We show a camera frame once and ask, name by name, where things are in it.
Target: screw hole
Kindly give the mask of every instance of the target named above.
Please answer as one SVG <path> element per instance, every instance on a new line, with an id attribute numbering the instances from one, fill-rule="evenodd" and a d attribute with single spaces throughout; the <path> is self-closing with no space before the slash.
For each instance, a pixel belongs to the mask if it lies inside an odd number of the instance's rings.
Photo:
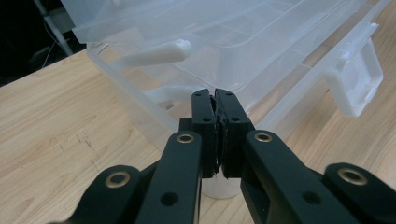
<path id="1" fill-rule="evenodd" d="M 348 183 L 362 186 L 367 184 L 367 178 L 362 175 L 360 172 L 349 169 L 349 168 L 341 168 L 338 170 L 338 175 Z"/>
<path id="2" fill-rule="evenodd" d="M 194 136 L 187 134 L 187 133 L 183 133 L 181 135 L 179 135 L 177 137 L 177 141 L 179 143 L 190 143 L 194 140 Z"/>
<path id="3" fill-rule="evenodd" d="M 267 133 L 256 133 L 254 138 L 259 142 L 271 142 L 273 140 L 272 136 Z"/>
<path id="4" fill-rule="evenodd" d="M 178 202 L 178 196 L 173 192 L 167 192 L 163 194 L 163 196 L 161 197 L 161 203 L 165 206 L 172 206 L 177 202 Z"/>
<path id="5" fill-rule="evenodd" d="M 131 176 L 125 171 L 115 172 L 106 178 L 106 186 L 110 189 L 117 189 L 125 186 L 130 179 Z"/>
<path id="6" fill-rule="evenodd" d="M 310 204 L 321 204 L 321 198 L 312 191 L 304 192 L 303 198 Z"/>

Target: wood grain surface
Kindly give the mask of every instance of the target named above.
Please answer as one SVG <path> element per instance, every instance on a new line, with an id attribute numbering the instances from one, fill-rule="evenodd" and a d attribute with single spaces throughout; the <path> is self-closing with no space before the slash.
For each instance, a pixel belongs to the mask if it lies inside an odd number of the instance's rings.
<path id="1" fill-rule="evenodd" d="M 353 119 L 328 93 L 287 143 L 317 171 L 347 161 L 396 189 L 396 2 L 377 22 L 385 75 L 377 96 Z M 160 156 L 85 51 L 0 88 L 0 223 L 63 220 L 107 167 L 143 169 Z M 201 223 L 252 220 L 242 195 L 203 196 Z"/>

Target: plastic container handle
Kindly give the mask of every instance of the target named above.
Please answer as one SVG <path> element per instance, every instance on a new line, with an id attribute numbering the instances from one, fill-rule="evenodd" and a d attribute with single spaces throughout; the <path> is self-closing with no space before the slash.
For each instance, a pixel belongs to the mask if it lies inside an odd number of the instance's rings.
<path id="1" fill-rule="evenodd" d="M 334 68 L 325 73 L 338 108 L 345 116 L 358 117 L 375 96 L 383 73 L 370 38 L 378 25 L 371 23 L 345 48 Z"/>
<path id="2" fill-rule="evenodd" d="M 186 60 L 191 54 L 191 43 L 179 39 L 149 49 L 129 54 L 111 64 L 115 67 L 140 67 L 161 63 L 177 63 Z"/>

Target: metal screw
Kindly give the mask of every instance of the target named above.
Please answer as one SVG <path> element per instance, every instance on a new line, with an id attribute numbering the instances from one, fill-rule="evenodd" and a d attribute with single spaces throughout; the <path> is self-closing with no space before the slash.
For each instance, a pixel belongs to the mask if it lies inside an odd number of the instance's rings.
<path id="1" fill-rule="evenodd" d="M 187 144 L 194 141 L 194 136 L 192 136 L 191 134 L 183 133 L 177 137 L 177 141 L 179 143 Z"/>
<path id="2" fill-rule="evenodd" d="M 338 170 L 338 175 L 348 183 L 363 186 L 367 184 L 367 178 L 360 172 L 350 168 L 341 168 Z"/>
<path id="3" fill-rule="evenodd" d="M 259 142 L 271 142 L 273 139 L 268 133 L 256 133 L 254 138 Z"/>
<path id="4" fill-rule="evenodd" d="M 114 172 L 106 178 L 106 186 L 110 189 L 117 189 L 126 185 L 131 176 L 125 171 Z"/>

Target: wooden table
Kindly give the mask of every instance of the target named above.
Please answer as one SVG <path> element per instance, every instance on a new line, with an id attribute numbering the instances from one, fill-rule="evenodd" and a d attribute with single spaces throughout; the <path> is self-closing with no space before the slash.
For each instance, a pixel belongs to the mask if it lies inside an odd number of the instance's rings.
<path id="1" fill-rule="evenodd" d="M 385 79 L 368 108 L 345 118 L 329 93 L 287 143 L 315 170 L 347 161 L 396 189 L 396 2 L 378 23 Z M 0 223 L 65 219 L 107 167 L 143 169 L 160 156 L 85 51 L 0 89 Z M 204 196 L 201 223 L 215 222 L 251 223 L 242 195 Z"/>

